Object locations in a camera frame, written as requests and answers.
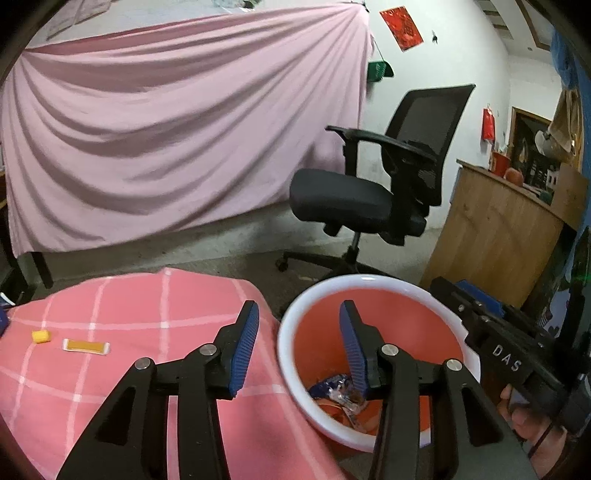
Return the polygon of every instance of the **pink curtain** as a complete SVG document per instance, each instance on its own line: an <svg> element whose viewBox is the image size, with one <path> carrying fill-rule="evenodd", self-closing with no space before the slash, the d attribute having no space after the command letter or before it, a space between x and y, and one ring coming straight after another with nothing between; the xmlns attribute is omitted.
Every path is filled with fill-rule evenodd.
<svg viewBox="0 0 591 480"><path fill-rule="evenodd" d="M15 255L116 244L342 171L371 54L356 4L221 15L25 51L2 96Z"/></svg>

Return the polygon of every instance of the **green basket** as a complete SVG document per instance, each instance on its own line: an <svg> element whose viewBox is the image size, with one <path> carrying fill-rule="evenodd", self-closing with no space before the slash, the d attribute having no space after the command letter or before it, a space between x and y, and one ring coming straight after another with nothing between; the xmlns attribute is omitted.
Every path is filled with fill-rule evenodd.
<svg viewBox="0 0 591 480"><path fill-rule="evenodd" d="M370 61L368 65L368 82L379 82L384 77L393 77L394 71L387 61Z"/></svg>

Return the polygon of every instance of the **black mesh chair back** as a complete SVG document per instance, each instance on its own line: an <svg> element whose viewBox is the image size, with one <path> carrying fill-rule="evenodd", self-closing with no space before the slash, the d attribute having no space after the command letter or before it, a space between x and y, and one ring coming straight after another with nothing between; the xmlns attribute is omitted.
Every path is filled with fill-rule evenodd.
<svg viewBox="0 0 591 480"><path fill-rule="evenodd" d="M398 106L386 130L388 137L404 141L435 156L436 163L404 162L404 181L423 205L441 205L443 162L460 117L475 85L411 90ZM384 170L393 177L400 174L400 150L382 147Z"/></svg>

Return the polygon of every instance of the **metal screw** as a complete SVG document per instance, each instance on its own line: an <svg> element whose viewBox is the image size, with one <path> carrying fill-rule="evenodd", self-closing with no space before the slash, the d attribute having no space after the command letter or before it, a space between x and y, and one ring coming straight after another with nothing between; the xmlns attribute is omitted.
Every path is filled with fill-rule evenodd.
<svg viewBox="0 0 591 480"><path fill-rule="evenodd" d="M446 363L449 370L453 370L454 372L458 372L462 369L462 363L455 358L448 360Z"/></svg>
<svg viewBox="0 0 591 480"><path fill-rule="evenodd" d="M152 360L150 360L147 356L143 358L138 358L134 363L134 367L138 370L146 369L150 366L151 361Z"/></svg>
<svg viewBox="0 0 591 480"><path fill-rule="evenodd" d="M392 345L391 343L386 343L386 345L382 346L382 353L388 356L398 355L398 347L396 345Z"/></svg>
<svg viewBox="0 0 591 480"><path fill-rule="evenodd" d="M205 356L211 356L217 352L217 347L213 343L206 343L199 348L199 353Z"/></svg>

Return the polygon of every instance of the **chair seat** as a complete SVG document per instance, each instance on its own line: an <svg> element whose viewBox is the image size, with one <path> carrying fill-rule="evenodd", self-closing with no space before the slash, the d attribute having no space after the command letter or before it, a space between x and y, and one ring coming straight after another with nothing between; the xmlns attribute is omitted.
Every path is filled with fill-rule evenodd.
<svg viewBox="0 0 591 480"><path fill-rule="evenodd" d="M290 206L304 222L343 225L354 232L388 230L392 194L380 184L326 170L298 170L290 186Z"/></svg>

